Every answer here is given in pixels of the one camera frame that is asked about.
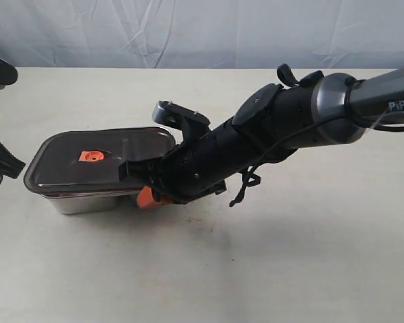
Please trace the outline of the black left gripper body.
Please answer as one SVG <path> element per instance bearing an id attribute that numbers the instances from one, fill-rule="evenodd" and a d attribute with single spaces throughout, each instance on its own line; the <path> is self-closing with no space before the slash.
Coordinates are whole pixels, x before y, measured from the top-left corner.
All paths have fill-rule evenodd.
<path id="1" fill-rule="evenodd" d="M 0 142 L 0 175 L 16 179 L 26 164 L 12 155 Z"/>

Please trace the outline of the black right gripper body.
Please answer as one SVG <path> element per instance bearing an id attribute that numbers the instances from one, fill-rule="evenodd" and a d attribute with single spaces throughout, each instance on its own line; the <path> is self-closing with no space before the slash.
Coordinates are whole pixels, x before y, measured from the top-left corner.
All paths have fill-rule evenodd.
<path id="1" fill-rule="evenodd" d="M 163 157 L 125 161 L 119 180 L 138 180 L 154 191 L 158 201 L 166 197 L 187 204 L 216 191 L 224 180 L 253 161 L 253 143 L 231 124 L 221 124 L 192 143 L 177 145 Z"/>

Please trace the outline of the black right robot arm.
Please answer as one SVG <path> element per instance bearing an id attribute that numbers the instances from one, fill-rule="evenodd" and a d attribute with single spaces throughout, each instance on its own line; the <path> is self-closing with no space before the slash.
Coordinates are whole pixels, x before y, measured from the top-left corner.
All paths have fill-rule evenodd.
<path id="1" fill-rule="evenodd" d="M 179 130 L 183 140 L 162 157 L 119 166 L 121 181 L 143 183 L 138 205 L 185 205 L 223 193 L 226 179 L 240 174 L 238 204 L 260 183 L 256 170 L 263 164 L 280 163 L 302 148 L 354 143 L 368 129 L 404 132 L 404 69 L 370 79 L 321 71 L 296 79 L 281 65 L 277 77 L 279 83 L 260 88 L 214 129 L 198 112 L 158 102 L 153 120 Z"/>

